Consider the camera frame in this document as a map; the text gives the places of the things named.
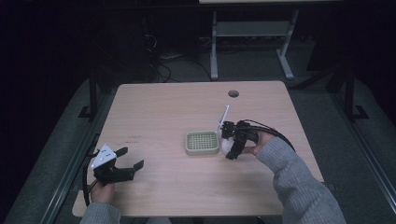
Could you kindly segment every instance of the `black cable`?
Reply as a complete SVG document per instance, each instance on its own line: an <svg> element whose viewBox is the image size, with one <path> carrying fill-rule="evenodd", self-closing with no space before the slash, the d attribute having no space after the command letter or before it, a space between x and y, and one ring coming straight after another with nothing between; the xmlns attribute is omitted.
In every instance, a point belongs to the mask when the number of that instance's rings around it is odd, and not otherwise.
<svg viewBox="0 0 396 224"><path fill-rule="evenodd" d="M265 127L265 128L273 129L273 128L271 128L271 127L269 127L269 126L265 125L265 124L261 124L261 123L259 123L259 122L255 121L255 120L252 120L252 119L244 119L244 121L248 121L248 122L257 123L257 124L260 124L261 126L263 126L263 127Z"/></svg>
<svg viewBox="0 0 396 224"><path fill-rule="evenodd" d="M289 141L289 139L283 135L282 133L278 132L275 129L272 128L264 128L264 127L258 127L258 126L249 126L249 127L243 127L243 128L233 128L232 131L245 131L245 130L254 130L254 131L260 131L260 132L265 132L265 133L270 133L273 136L279 137L280 139L282 139L283 141L285 141L290 147L291 149L293 149L293 151L296 151L294 149L294 146L291 144L291 142Z"/></svg>

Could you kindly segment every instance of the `white object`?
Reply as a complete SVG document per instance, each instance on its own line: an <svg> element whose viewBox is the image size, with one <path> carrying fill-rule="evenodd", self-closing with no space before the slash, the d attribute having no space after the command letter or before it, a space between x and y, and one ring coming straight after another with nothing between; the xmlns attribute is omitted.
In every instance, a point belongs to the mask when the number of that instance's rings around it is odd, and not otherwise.
<svg viewBox="0 0 396 224"><path fill-rule="evenodd" d="M95 160L93 161L91 168L95 169L108 161L116 159L116 153L106 144L102 146Z"/></svg>
<svg viewBox="0 0 396 224"><path fill-rule="evenodd" d="M227 154L231 151L232 146L233 138L221 140L221 151L224 153L224 156L227 156Z"/></svg>
<svg viewBox="0 0 396 224"><path fill-rule="evenodd" d="M218 130L216 131L217 134L219 134L219 131L220 131L221 126L222 126L222 123L224 122L225 117L227 116L227 113L228 113L228 109L229 109L229 108L230 108L229 105L226 105L226 106L225 106L225 110L224 110L223 116L221 116L221 119L219 120Z"/></svg>

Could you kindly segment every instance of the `hand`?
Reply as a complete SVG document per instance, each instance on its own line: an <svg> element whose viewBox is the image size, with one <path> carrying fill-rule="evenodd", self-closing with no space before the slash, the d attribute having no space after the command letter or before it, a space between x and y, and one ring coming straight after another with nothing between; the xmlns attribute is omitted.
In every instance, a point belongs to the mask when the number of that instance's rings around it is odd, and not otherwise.
<svg viewBox="0 0 396 224"><path fill-rule="evenodd" d="M242 154L250 153L257 156L257 153L259 153L260 149L262 149L264 145L274 137L270 133L258 132L257 134L259 135L259 141L257 142L257 145L255 147L244 147Z"/></svg>
<svg viewBox="0 0 396 224"><path fill-rule="evenodd" d="M111 203L114 198L114 184L103 186L101 182L97 182L91 189L91 201L93 203Z"/></svg>

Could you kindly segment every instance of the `metal frame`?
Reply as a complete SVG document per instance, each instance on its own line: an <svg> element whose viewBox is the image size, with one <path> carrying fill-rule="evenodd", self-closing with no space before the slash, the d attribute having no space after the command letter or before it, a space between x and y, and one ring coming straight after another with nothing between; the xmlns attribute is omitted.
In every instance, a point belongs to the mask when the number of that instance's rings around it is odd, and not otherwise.
<svg viewBox="0 0 396 224"><path fill-rule="evenodd" d="M217 21L217 11L213 12L212 23L212 50L210 53L210 78L219 79L218 58L216 53L217 36L285 36L281 49L276 50L283 72L287 79L294 79L294 75L286 59L294 26L297 21L299 9L292 13L290 21Z"/></svg>

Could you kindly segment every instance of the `hole in table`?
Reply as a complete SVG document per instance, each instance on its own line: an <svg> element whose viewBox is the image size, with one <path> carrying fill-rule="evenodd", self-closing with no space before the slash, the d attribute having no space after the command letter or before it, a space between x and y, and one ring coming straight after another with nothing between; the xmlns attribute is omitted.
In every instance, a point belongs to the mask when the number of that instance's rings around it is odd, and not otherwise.
<svg viewBox="0 0 396 224"><path fill-rule="evenodd" d="M228 95L233 98L238 97L239 91L228 91Z"/></svg>

